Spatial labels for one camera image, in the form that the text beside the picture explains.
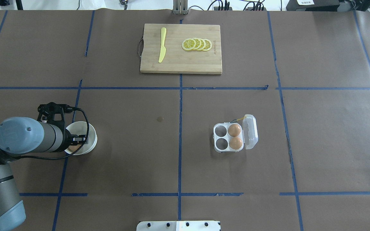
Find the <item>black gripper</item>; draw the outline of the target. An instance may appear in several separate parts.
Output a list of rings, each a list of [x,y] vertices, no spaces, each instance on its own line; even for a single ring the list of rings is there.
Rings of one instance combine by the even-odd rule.
[[[84,145],[88,140],[88,136],[86,134],[76,135],[70,134],[66,135],[64,147],[68,148],[69,146],[76,146],[76,145]]]

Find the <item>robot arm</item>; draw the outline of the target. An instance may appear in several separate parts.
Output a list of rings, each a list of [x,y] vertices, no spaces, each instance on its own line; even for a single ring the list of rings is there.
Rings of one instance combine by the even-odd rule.
[[[62,152],[69,146],[85,145],[91,126],[84,134],[72,134],[62,121],[45,122],[29,117],[10,117],[0,123],[0,231],[10,231],[26,219],[10,163],[20,159],[59,160],[33,153]]]

